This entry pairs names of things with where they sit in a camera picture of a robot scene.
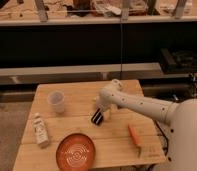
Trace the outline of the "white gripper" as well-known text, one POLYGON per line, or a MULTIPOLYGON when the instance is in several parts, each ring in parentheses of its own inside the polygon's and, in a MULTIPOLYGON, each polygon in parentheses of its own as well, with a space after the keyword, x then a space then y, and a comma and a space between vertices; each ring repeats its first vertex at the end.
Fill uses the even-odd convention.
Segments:
MULTIPOLYGON (((111 105, 110 96, 111 96, 111 91, 108 89, 101 89, 99 91, 97 106, 102 112, 105 112, 110 108, 111 105)), ((100 125, 103 122, 103 115, 99 109, 96 110, 96 112, 91 118, 91 122, 96 125, 100 125)))

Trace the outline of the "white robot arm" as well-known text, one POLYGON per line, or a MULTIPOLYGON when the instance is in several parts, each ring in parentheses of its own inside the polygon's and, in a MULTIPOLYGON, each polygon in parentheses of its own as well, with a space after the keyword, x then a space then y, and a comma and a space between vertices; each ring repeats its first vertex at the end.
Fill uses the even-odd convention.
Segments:
POLYGON ((112 104, 135 111, 170 127, 169 171, 197 171, 197 99, 180 103, 124 93, 113 79, 99 90, 91 122, 99 125, 112 104))

